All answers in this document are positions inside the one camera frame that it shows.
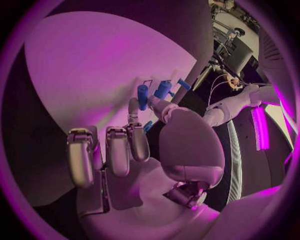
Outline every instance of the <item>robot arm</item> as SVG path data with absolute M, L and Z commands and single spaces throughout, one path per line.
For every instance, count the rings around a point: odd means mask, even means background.
M 235 118 L 245 107 L 257 107 L 262 103 L 280 105 L 280 101 L 271 86 L 248 85 L 236 95 L 224 98 L 207 107 L 203 119 L 211 126 L 222 125 Z

